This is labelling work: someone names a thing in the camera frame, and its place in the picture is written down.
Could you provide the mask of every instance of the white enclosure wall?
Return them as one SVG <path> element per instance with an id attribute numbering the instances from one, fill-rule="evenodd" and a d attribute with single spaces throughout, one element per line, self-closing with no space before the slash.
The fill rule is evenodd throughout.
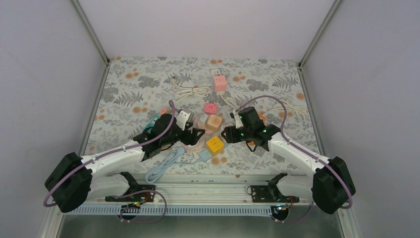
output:
<path id="1" fill-rule="evenodd" d="M 328 156 L 346 160 L 363 237 L 418 237 L 420 1 L 345 0 L 304 65 Z"/>
<path id="2" fill-rule="evenodd" d="M 0 237 L 37 237 L 44 181 L 78 151 L 105 69 L 69 0 L 0 2 Z"/>
<path id="3" fill-rule="evenodd" d="M 300 61 L 334 0 L 79 0 L 105 52 Z"/>

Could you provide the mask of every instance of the floral pattern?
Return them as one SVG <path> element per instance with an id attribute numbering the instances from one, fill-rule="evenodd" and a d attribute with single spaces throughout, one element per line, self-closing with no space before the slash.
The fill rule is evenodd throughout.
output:
<path id="1" fill-rule="evenodd" d="M 161 108 L 169 107 L 168 100 L 176 101 L 175 92 L 178 89 L 170 83 L 172 77 L 175 77 L 178 84 L 183 87 L 212 88 L 211 69 L 219 69 L 225 75 L 228 86 L 224 97 L 232 97 L 238 105 L 256 96 L 273 95 L 287 99 L 294 105 L 307 106 L 297 64 L 293 61 L 116 57 L 111 62 L 85 154 L 95 154 L 114 148 L 142 133 L 146 124 Z M 216 103 L 218 105 L 216 114 L 222 117 L 225 123 L 233 123 L 233 119 L 229 116 L 232 109 L 215 92 L 204 98 L 188 97 L 177 103 L 176 107 L 194 112 L 197 121 L 197 118 L 204 113 L 206 102 Z M 271 110 L 274 104 L 271 99 L 260 99 L 251 105 L 262 114 Z M 283 116 L 283 111 L 272 111 L 266 115 L 266 123 L 280 125 Z M 310 119 L 301 120 L 294 116 L 293 112 L 288 112 L 284 129 L 290 137 L 318 152 Z M 180 142 L 175 144 L 173 149 L 178 146 Z M 161 163 L 171 150 L 144 162 L 129 165 L 126 170 L 145 174 Z M 198 158 L 197 153 L 186 152 L 178 161 L 191 162 Z M 243 142 L 229 145 L 221 154 L 206 163 L 173 166 L 166 171 L 166 174 L 276 175 L 280 172 L 303 174 L 280 155 L 273 155 L 262 148 L 250 153 Z"/>

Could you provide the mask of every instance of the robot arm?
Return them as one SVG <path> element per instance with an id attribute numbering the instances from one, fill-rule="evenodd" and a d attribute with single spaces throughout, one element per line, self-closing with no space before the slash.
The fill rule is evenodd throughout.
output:
<path id="1" fill-rule="evenodd" d="M 244 108 L 238 113 L 233 112 L 231 116 L 236 125 L 226 127 L 221 134 L 227 143 L 246 141 L 248 148 L 255 151 L 255 148 L 251 149 L 248 145 L 252 141 L 255 146 L 261 146 L 295 164 L 307 175 L 277 175 L 269 182 L 274 199 L 279 196 L 297 196 L 314 201 L 322 211 L 332 214 L 349 200 L 340 180 L 351 196 L 355 194 L 350 173 L 341 158 L 330 159 L 318 155 L 290 139 L 280 128 L 272 124 L 265 126 L 253 107 Z"/>
<path id="2" fill-rule="evenodd" d="M 160 116 L 151 130 L 145 130 L 133 140 L 111 150 L 82 157 L 74 152 L 67 154 L 48 177 L 45 187 L 52 192 L 51 196 L 62 212 L 76 209 L 87 199 L 131 192 L 138 185 L 129 173 L 124 172 L 125 166 L 150 159 L 159 154 L 163 146 L 177 141 L 195 145 L 204 135 L 203 129 L 189 130 L 193 125 L 192 115 L 181 110 L 164 134 L 172 118 L 170 114 Z"/>

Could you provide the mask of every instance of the white cord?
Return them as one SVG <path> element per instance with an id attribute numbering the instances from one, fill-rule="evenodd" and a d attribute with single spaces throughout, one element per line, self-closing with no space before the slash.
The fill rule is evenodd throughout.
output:
<path id="1" fill-rule="evenodd" d="M 288 100 L 283 100 L 280 99 L 282 103 L 284 103 L 284 106 L 286 107 L 287 111 L 292 111 L 296 114 L 296 116 L 301 119 L 301 120 L 305 120 L 306 117 L 309 117 L 309 113 L 306 107 L 304 106 L 294 106 L 293 104 L 291 104 Z M 274 110 L 283 110 L 283 107 L 281 106 L 280 103 L 277 103 L 274 105 L 273 109 L 265 112 L 263 114 L 263 116 L 267 115 L 269 112 L 272 112 Z"/>
<path id="2" fill-rule="evenodd" d="M 222 99 L 224 100 L 224 102 L 228 106 L 230 106 L 231 108 L 233 108 L 233 109 L 238 109 L 239 108 L 238 104 L 236 104 L 236 102 L 235 102 L 235 100 L 233 100 L 233 98 L 231 98 L 231 97 L 224 98 L 223 97 L 223 94 L 221 94 L 220 96 L 222 97 Z"/>
<path id="3" fill-rule="evenodd" d="M 178 98 L 178 101 L 175 102 L 175 104 L 179 103 L 182 99 L 188 97 L 188 96 L 198 96 L 198 97 L 207 97 L 210 94 L 210 88 L 209 87 L 197 87 L 197 88 L 187 88 L 179 86 L 176 83 L 176 79 L 172 78 L 171 83 L 179 88 L 180 90 L 175 92 L 175 97 Z"/>

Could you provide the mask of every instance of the pink cube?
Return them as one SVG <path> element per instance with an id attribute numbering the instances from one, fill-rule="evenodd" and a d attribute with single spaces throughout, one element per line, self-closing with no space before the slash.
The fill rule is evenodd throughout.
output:
<path id="1" fill-rule="evenodd" d="M 206 114 L 215 114 L 217 112 L 217 105 L 213 103 L 204 104 L 204 112 Z"/>
<path id="2" fill-rule="evenodd" d="M 215 92 L 224 92 L 226 91 L 226 77 L 224 75 L 215 76 L 213 78 L 213 86 Z"/>

